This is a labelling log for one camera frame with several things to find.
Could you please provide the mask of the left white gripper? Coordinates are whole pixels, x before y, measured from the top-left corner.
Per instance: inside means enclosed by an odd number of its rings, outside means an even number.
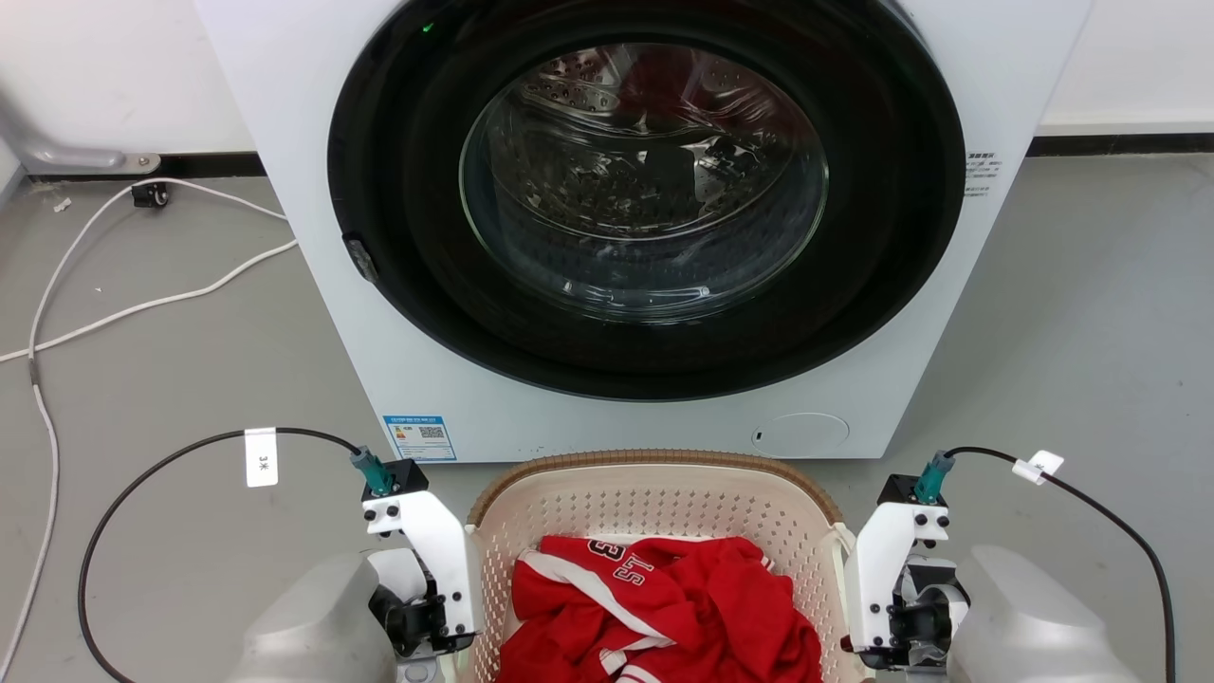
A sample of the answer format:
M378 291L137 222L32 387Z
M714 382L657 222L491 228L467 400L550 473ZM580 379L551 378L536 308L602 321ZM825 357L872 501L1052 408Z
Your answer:
M407 545L370 554L369 608L399 658L467 649L481 631L481 559L464 525L429 491L363 496L367 531Z

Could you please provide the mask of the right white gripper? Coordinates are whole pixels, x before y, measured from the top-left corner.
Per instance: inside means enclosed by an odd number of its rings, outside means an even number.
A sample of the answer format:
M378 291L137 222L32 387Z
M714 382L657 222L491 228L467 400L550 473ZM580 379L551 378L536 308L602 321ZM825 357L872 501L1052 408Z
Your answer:
M920 550L948 539L949 511L885 502L844 563L849 650L868 668L944 668L970 598L951 560Z

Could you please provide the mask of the cream plastic laundry basket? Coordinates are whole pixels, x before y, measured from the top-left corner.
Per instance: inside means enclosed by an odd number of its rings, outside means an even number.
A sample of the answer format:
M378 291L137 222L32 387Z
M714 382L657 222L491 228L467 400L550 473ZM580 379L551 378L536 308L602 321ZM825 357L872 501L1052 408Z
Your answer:
M571 453L516 463L469 510L481 553L486 627L471 649L442 664L446 683L490 683L499 650L520 620L510 601L512 564L545 535L741 536L794 584L793 602L822 639L824 683L873 683L841 648L847 634L844 558L853 533L827 489L759 455L694 450Z

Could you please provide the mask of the blue energy label sticker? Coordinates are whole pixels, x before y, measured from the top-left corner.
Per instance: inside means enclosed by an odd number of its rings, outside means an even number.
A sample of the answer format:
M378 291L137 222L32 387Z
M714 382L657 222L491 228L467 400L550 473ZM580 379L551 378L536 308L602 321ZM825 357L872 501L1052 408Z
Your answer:
M438 415L382 415L382 428L398 459L416 462L454 462L444 419Z

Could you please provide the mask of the red jersey with white stripes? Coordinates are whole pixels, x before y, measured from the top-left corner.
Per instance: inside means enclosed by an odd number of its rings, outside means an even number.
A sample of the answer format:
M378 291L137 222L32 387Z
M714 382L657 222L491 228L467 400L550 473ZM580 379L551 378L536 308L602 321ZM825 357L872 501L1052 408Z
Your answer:
M793 592L742 537L549 535L515 562L494 683L823 683Z

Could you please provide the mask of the round white filter cover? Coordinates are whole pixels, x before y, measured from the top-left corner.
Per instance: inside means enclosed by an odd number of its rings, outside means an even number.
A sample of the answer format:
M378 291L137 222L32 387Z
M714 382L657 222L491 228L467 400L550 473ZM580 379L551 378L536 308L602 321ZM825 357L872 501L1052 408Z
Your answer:
M832 459L850 436L850 425L836 415L781 415L753 432L754 450L770 459Z

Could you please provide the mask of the round black washer door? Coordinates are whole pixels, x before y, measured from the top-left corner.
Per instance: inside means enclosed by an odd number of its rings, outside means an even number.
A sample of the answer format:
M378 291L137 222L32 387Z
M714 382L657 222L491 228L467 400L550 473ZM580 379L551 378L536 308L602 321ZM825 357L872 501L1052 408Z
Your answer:
M753 298L681 323L611 323L544 303L469 224L469 131L507 82L614 44L749 66L819 133L819 228ZM337 96L328 183L361 275L452 353L521 383L620 402L737 395L833 362L894 319L957 230L959 97L889 0L404 0Z

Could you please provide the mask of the small text sticker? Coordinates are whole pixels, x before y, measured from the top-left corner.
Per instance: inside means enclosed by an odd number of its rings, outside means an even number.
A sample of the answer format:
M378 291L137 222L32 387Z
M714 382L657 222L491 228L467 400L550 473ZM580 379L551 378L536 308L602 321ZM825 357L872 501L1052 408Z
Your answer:
M968 152L965 198L989 197L1002 176L1002 159L995 152Z

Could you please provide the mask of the steel washing drum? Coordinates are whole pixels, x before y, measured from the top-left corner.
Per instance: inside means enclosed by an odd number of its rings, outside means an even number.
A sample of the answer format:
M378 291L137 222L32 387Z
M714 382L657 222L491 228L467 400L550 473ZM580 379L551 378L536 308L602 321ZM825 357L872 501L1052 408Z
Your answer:
M634 126L624 45L532 66L490 99L461 150L469 224L512 281L591 319L681 323L755 297L819 228L819 133L796 103L785 131Z

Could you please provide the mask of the white front-load washing machine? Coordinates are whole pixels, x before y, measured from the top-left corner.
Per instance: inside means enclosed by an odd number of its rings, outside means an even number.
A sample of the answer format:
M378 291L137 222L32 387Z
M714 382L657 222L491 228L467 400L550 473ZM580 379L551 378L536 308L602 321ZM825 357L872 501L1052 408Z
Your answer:
M932 275L891 321L833 362L737 395L620 402L569 395L477 366L421 332L361 275L328 183L328 136L354 59L404 0L195 0L248 132L361 388L382 415L444 419L456 461L641 449L753 453L781 415L850 425L832 459L879 459L944 332L1006 190L1074 51L1093 0L889 0L927 39L959 97L968 152L995 152L989 197L965 198Z

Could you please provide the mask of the red cloth inside drum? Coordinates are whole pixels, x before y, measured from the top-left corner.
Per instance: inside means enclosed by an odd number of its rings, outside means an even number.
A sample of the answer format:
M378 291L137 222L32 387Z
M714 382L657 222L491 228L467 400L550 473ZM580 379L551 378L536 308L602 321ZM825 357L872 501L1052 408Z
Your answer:
M645 131L710 129L785 131L801 110L775 82L749 66L736 64L683 45L625 44L632 61L615 92L618 113Z

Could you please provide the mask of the black wall baseboard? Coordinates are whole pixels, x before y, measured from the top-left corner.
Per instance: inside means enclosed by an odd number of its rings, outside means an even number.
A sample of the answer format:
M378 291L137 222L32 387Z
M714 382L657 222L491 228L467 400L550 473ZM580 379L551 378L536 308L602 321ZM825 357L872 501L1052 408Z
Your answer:
M1214 131L1210 133L1037 136L1029 144L1026 156L1144 156L1186 155L1186 153L1214 153ZM260 156L255 152L244 152L164 156L159 167L148 176L208 180L263 177L265 173Z

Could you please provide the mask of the grey metal floor bracket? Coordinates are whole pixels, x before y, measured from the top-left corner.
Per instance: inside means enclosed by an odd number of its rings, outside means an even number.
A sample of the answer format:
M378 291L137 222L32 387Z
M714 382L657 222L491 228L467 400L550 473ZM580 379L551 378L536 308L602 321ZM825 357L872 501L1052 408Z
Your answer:
M22 114L0 90L0 140L8 146L27 173L39 176L148 175L161 167L157 153L100 150L59 143Z

